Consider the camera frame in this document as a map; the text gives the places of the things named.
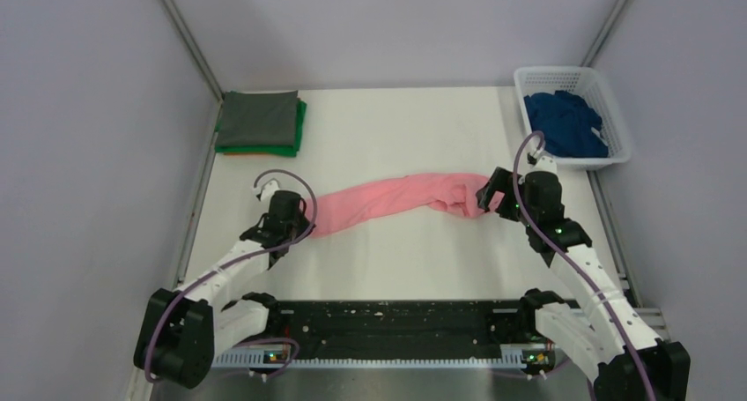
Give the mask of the pink t shirt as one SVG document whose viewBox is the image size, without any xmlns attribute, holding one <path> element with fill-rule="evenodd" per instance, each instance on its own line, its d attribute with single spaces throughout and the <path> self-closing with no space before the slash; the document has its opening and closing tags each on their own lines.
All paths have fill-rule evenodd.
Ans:
<svg viewBox="0 0 747 401">
<path fill-rule="evenodd" d="M 315 225 L 311 236 L 322 238 L 419 207 L 475 219 L 485 214 L 477 207 L 476 193 L 488 180 L 472 173 L 425 173 L 364 183 L 315 201 L 307 198 L 306 216 Z"/>
</svg>

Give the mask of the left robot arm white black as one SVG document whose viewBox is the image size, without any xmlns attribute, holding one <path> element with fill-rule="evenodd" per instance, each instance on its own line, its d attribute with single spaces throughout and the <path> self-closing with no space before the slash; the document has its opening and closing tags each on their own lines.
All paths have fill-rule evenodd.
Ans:
<svg viewBox="0 0 747 401">
<path fill-rule="evenodd" d="M 279 337 L 277 300 L 249 288 L 288 253 L 311 223 L 307 202 L 290 190 L 273 190 L 268 210 L 231 249 L 195 280 L 161 288 L 148 300 L 133 363 L 152 379 L 193 389 L 213 361 L 243 340 Z"/>
</svg>

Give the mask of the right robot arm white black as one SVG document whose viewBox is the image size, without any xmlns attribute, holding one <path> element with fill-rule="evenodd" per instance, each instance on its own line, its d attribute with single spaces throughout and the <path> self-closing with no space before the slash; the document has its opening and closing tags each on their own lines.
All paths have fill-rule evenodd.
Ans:
<svg viewBox="0 0 747 401">
<path fill-rule="evenodd" d="M 516 328 L 528 341 L 548 338 L 588 379 L 594 400 L 684 400 L 691 357 L 661 337 L 603 268 L 582 225 L 565 215 L 562 186 L 550 170 L 525 175 L 498 167 L 477 205 L 523 225 L 529 246 L 568 288 L 582 316 L 553 291 L 528 290 Z"/>
</svg>

